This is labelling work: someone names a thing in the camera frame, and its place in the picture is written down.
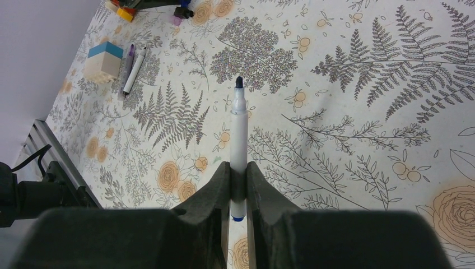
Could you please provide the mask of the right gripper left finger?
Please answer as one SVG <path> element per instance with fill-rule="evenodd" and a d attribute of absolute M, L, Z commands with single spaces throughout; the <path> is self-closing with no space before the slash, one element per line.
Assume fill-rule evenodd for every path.
<path fill-rule="evenodd" d="M 11 268 L 226 268 L 230 164 L 172 209 L 52 209 Z"/>

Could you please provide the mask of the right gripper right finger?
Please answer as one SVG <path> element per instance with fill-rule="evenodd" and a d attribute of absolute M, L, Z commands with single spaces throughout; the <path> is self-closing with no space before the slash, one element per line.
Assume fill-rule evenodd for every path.
<path fill-rule="evenodd" d="M 450 268 L 435 232 L 409 211 L 303 210 L 246 169 L 250 268 Z"/>

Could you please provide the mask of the white blue pen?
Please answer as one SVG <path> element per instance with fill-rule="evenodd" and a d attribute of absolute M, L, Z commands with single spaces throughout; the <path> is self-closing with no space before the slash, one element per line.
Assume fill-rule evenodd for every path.
<path fill-rule="evenodd" d="M 230 215 L 234 221 L 241 222 L 246 216 L 246 167 L 248 163 L 248 111 L 244 81 L 241 76 L 237 77 L 235 81 L 230 119 Z"/>

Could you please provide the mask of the white black pen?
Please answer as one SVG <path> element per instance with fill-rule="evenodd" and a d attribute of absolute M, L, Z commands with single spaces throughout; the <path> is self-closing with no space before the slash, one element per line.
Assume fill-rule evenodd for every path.
<path fill-rule="evenodd" d="M 143 47 L 141 51 L 139 52 L 138 56 L 136 57 L 135 63 L 132 66 L 131 72 L 126 80 L 126 83 L 122 89 L 122 93 L 124 96 L 127 96 L 130 94 L 130 91 L 132 89 L 132 86 L 137 78 L 137 75 L 139 73 L 140 67 L 144 61 L 145 55 L 147 52 L 147 47 Z"/>

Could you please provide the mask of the purple pen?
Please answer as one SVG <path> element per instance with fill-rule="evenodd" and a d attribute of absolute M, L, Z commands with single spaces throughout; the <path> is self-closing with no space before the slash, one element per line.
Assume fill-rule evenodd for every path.
<path fill-rule="evenodd" d="M 124 93 L 123 90 L 124 90 L 124 87 L 127 83 L 127 79 L 130 75 L 130 72 L 132 70 L 132 65 L 133 65 L 134 55 L 135 55 L 135 49 L 136 49 L 136 46 L 134 44 L 131 44 L 130 47 L 129 47 L 129 51 L 128 51 L 128 53 L 126 55 L 126 58 L 125 58 L 124 72 L 123 72 L 123 75 L 122 75 L 120 89 L 119 89 L 119 92 L 118 92 L 118 95 L 119 95 L 120 99 L 125 98 L 125 93 Z"/>

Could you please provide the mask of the black pen cap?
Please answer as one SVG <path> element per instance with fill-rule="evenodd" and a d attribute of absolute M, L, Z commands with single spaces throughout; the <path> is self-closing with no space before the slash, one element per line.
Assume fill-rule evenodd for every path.
<path fill-rule="evenodd" d="M 174 11 L 174 16 L 180 19 L 189 19 L 194 16 L 194 12 L 187 7 L 177 7 Z"/>

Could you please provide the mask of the floral patterned table mat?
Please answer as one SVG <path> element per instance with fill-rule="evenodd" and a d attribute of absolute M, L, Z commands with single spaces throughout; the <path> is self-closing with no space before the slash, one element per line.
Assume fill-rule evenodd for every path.
<path fill-rule="evenodd" d="M 248 159 L 305 209 L 408 210 L 474 267 L 473 1 L 192 1 L 126 22 L 102 1 L 46 122 L 106 208 L 171 208 L 230 157 L 235 79 Z M 89 50 L 124 50 L 88 81 Z M 147 47 L 118 92 L 131 44 Z"/>

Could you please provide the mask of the blue white brick block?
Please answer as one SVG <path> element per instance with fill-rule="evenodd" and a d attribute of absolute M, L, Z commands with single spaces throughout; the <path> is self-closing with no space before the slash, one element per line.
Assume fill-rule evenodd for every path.
<path fill-rule="evenodd" d="M 124 50 L 106 41 L 89 50 L 83 76 L 96 84 L 108 83 L 119 76 Z"/>

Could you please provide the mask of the red green toy truck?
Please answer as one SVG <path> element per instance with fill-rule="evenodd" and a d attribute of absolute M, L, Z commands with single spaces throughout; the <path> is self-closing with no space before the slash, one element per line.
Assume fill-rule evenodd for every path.
<path fill-rule="evenodd" d="M 121 6 L 118 0 L 106 0 L 105 7 L 127 22 L 132 22 L 136 14 L 135 9 Z"/>

